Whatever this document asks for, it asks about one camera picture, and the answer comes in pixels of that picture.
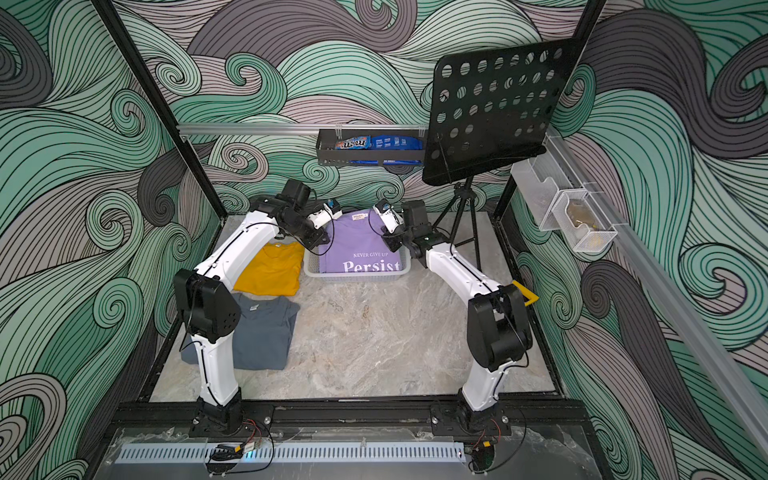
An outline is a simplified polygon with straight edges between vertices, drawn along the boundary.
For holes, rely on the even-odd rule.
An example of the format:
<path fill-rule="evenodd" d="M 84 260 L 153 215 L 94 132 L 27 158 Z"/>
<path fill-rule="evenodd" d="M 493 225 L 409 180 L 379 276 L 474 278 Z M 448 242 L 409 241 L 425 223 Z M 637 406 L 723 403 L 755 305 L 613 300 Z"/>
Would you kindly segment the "white plastic basket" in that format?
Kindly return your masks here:
<path fill-rule="evenodd" d="M 321 245 L 311 251 L 304 253 L 303 270 L 311 278 L 317 278 L 332 282 L 377 282 L 396 280 L 400 276 L 407 274 L 411 270 L 411 256 L 405 247 L 401 247 L 397 253 L 400 255 L 403 263 L 403 269 L 399 272 L 389 273 L 363 273 L 363 274 L 323 274 L 319 272 L 319 256 L 321 247 L 328 247 L 329 244 Z"/>

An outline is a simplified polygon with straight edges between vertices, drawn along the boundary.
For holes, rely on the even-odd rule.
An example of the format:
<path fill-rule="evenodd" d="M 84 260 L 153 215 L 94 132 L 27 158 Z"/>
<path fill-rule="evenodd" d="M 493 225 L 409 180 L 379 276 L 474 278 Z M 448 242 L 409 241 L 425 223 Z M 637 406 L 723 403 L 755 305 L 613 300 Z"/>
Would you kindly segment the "purple Persist t-shirt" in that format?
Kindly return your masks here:
<path fill-rule="evenodd" d="M 383 223 L 372 210 L 343 214 L 328 225 L 328 247 L 321 247 L 319 272 L 363 274 L 399 272 L 403 263 L 384 241 Z"/>

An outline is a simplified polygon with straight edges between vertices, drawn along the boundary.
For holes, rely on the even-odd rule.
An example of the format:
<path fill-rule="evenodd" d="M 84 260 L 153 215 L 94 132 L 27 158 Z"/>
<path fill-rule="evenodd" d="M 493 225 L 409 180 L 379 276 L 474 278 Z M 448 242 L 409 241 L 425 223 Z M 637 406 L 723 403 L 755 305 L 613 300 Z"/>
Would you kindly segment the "yellow t-shirt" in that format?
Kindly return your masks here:
<path fill-rule="evenodd" d="M 234 290 L 257 296 L 294 296 L 305 249 L 299 243 L 267 244 L 243 270 Z"/>

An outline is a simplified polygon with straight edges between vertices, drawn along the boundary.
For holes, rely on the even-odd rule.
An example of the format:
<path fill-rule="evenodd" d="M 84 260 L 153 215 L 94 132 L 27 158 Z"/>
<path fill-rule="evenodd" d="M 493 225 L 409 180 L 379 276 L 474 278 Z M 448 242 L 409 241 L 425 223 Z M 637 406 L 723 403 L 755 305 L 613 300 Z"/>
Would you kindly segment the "grey-blue t-shirt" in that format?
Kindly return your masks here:
<path fill-rule="evenodd" d="M 300 306 L 286 297 L 254 300 L 235 293 L 233 298 L 241 309 L 233 337 L 234 368 L 283 370 Z"/>

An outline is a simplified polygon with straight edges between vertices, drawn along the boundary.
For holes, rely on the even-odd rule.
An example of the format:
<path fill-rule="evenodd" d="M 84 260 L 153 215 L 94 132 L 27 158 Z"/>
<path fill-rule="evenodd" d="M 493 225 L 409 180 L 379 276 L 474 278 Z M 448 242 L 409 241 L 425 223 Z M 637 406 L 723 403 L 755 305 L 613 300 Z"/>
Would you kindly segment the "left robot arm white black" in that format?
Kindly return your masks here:
<path fill-rule="evenodd" d="M 235 378 L 233 338 L 241 308 L 233 296 L 237 279 L 250 261 L 283 234 L 307 250 L 331 242 L 326 227 L 342 214 L 338 200 L 308 203 L 311 189 L 289 180 L 278 194 L 259 196 L 243 221 L 209 257 L 173 278 L 179 316 L 195 348 L 201 387 L 198 415 L 222 430 L 243 422 L 242 395 Z"/>

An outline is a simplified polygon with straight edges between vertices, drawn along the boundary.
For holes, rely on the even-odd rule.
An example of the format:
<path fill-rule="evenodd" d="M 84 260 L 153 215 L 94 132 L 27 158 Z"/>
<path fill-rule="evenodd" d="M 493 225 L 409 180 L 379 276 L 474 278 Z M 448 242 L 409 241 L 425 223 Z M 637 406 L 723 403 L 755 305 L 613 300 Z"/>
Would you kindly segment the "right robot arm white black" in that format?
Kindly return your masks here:
<path fill-rule="evenodd" d="M 383 223 L 381 236 L 392 249 L 406 248 L 464 301 L 473 363 L 460 390 L 460 411 L 468 423 L 488 416 L 506 375 L 527 365 L 533 346 L 528 311 L 532 294 L 515 283 L 503 285 L 472 265 L 451 238 L 430 223 L 423 202 L 409 201 L 397 212 L 381 200 L 372 211 Z"/>

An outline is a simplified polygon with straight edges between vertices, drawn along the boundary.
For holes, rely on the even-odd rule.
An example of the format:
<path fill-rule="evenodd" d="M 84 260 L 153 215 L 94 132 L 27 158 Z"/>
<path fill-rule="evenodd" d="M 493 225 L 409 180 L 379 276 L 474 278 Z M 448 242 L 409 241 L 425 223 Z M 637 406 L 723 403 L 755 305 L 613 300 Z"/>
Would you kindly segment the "blue M&M candy bag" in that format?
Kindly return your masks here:
<path fill-rule="evenodd" d="M 416 151 L 423 148 L 416 137 L 402 135 L 357 136 L 335 143 L 335 150 Z"/>

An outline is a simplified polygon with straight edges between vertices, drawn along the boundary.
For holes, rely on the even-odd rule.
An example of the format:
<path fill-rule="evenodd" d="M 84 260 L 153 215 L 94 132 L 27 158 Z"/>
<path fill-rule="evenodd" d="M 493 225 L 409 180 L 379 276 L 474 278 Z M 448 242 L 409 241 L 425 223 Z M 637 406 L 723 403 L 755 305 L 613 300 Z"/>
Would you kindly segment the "yellow triangular plastic piece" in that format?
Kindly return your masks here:
<path fill-rule="evenodd" d="M 530 289 L 528 289 L 525 285 L 518 282 L 517 280 L 513 280 L 512 285 L 515 286 L 524 297 L 524 305 L 526 307 L 532 306 L 534 303 L 536 303 L 539 300 L 539 296 L 537 294 L 532 292 Z"/>

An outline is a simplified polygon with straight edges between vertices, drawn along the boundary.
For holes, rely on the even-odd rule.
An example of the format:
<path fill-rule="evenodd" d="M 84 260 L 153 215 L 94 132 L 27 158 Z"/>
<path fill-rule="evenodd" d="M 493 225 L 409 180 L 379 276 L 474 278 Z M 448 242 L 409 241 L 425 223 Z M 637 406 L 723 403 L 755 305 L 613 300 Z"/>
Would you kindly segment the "black perforated music stand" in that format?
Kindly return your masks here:
<path fill-rule="evenodd" d="M 559 40 L 442 57 L 423 142 L 423 183 L 452 185 L 451 202 L 475 209 L 475 183 L 544 153 L 545 135 L 582 47 L 580 41 Z"/>

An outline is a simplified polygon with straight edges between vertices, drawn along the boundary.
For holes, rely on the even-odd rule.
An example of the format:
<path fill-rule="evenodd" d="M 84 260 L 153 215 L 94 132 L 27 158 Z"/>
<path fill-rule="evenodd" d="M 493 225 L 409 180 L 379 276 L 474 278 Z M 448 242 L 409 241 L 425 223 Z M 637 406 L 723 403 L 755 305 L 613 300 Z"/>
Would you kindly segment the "black wall shelf tray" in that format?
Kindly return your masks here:
<path fill-rule="evenodd" d="M 416 151 L 335 150 L 336 142 L 357 136 L 402 135 L 416 137 L 423 148 Z M 317 135 L 318 162 L 326 166 L 420 166 L 425 156 L 427 131 L 417 130 L 321 130 Z"/>

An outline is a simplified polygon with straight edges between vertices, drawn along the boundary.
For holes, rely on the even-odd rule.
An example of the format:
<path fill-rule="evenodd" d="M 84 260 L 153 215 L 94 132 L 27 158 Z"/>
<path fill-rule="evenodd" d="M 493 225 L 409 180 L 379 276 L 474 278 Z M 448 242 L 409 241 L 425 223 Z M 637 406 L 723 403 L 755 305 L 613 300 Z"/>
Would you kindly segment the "aluminium rail back wall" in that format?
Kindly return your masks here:
<path fill-rule="evenodd" d="M 321 130 L 417 130 L 426 132 L 428 125 L 419 124 L 312 124 L 312 123 L 179 123 L 177 130 L 182 136 L 194 135 L 279 135 L 308 136 L 317 135 Z"/>

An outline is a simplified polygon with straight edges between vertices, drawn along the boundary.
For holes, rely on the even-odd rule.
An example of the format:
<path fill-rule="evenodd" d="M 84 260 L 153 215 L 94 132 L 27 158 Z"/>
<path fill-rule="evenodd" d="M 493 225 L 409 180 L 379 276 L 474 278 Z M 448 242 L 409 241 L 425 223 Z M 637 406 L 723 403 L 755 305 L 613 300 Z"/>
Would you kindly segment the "aluminium rail wall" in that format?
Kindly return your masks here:
<path fill-rule="evenodd" d="M 766 457 L 767 404 L 764 398 L 634 229 L 614 208 L 605 190 L 584 171 L 559 133 L 550 129 L 546 139 L 553 159 L 571 182 L 586 193 L 586 201 L 598 222 L 616 233 L 614 243 L 633 266 L 659 312 L 673 323 L 673 329 L 702 371 L 726 401 L 761 456 Z"/>
<path fill-rule="evenodd" d="M 194 135 L 279 135 L 308 136 L 317 135 L 321 130 L 417 130 L 426 132 L 428 125 L 419 124 L 312 124 L 312 123 L 179 123 L 177 130 L 182 136 Z"/>

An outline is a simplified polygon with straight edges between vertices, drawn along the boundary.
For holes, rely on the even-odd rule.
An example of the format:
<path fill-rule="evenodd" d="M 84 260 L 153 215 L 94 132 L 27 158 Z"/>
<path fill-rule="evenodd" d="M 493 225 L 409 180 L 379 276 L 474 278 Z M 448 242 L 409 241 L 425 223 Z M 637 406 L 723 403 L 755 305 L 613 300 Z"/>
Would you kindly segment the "clear acrylic wall bin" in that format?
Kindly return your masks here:
<path fill-rule="evenodd" d="M 569 167 L 549 154 L 517 162 L 511 175 L 541 231 L 559 231 L 575 253 L 607 250 L 617 232 L 608 229 L 591 204 L 590 193 Z"/>

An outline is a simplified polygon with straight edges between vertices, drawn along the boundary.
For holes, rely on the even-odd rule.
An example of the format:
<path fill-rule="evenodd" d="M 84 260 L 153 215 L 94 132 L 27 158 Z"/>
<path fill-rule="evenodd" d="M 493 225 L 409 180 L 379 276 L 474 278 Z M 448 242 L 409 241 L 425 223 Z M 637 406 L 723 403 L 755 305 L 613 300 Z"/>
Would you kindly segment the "aluminium rail right wall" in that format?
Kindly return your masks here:
<path fill-rule="evenodd" d="M 605 190 L 584 171 L 559 133 L 550 129 L 546 139 L 553 159 L 571 182 L 586 193 L 586 201 L 598 222 L 616 233 L 614 243 L 633 266 L 659 312 L 673 323 L 673 329 L 702 371 L 726 401 L 761 456 L 766 457 L 767 404 L 764 398 L 634 229 L 614 208 Z"/>

